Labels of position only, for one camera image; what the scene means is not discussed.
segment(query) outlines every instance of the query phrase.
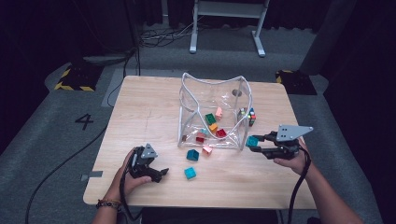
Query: black curtain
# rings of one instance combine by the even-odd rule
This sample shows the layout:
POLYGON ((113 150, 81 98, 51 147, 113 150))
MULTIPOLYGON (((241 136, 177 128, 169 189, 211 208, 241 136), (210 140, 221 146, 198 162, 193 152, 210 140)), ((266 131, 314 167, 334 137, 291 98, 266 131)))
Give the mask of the black curtain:
POLYGON ((321 74, 329 79, 324 96, 372 185, 384 223, 396 220, 395 71, 396 3, 358 1, 321 74))
MULTIPOLYGON (((216 2, 263 4, 264 0, 216 0, 216 2)), ((271 0, 263 27, 265 29, 284 27, 287 29, 312 29, 318 31, 323 23, 331 0, 271 0)), ((194 0, 168 0, 169 24, 177 28, 180 23, 192 23, 194 0)), ((213 27, 229 24, 232 27, 256 26, 258 21, 245 18, 205 16, 200 23, 213 27)))

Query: bracelet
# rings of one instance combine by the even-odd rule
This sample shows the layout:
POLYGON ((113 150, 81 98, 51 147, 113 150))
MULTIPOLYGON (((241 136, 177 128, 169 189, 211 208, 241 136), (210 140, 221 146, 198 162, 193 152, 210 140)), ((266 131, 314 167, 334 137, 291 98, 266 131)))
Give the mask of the bracelet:
POLYGON ((114 201, 115 202, 106 201, 106 200, 98 200, 98 203, 96 204, 96 209, 99 209, 100 207, 112 207, 118 211, 120 209, 120 203, 119 203, 119 201, 116 201, 116 200, 114 200, 114 201))

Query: wooden table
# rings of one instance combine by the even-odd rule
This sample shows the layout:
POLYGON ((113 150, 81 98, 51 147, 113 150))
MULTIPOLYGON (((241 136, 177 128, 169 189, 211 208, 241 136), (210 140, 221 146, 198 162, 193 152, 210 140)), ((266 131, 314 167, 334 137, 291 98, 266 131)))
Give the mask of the wooden table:
MULTIPOLYGON (((284 87, 276 83, 249 82, 257 119, 248 135, 277 131, 279 124, 297 125, 284 87)), ((136 206, 183 206, 287 209, 298 175, 267 160, 261 153, 215 148, 198 161, 186 160, 190 148, 177 147, 179 89, 174 77, 126 77, 100 147, 84 202, 96 204, 105 195, 127 153, 150 143, 159 154, 150 167, 169 168, 160 183, 137 188, 128 199, 136 206), (194 167, 188 180, 184 170, 194 167)), ((270 142, 262 147, 273 147, 270 142)), ((295 200, 296 209, 316 209, 305 181, 295 200)))

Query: transparent bag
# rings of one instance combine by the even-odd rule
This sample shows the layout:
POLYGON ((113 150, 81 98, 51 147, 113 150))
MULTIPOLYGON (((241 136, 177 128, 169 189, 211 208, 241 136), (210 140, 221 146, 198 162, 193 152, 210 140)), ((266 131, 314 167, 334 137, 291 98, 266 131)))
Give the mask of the transparent bag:
POLYGON ((218 148, 243 149, 248 137, 248 113, 252 107, 252 95, 244 77, 229 80, 203 80, 184 73, 181 79, 180 116, 178 129, 179 147, 199 147, 203 145, 218 148), (217 131, 211 132, 206 115, 215 115, 221 110, 221 118, 216 118, 217 131), (197 141, 198 133, 205 132, 204 142, 197 141))

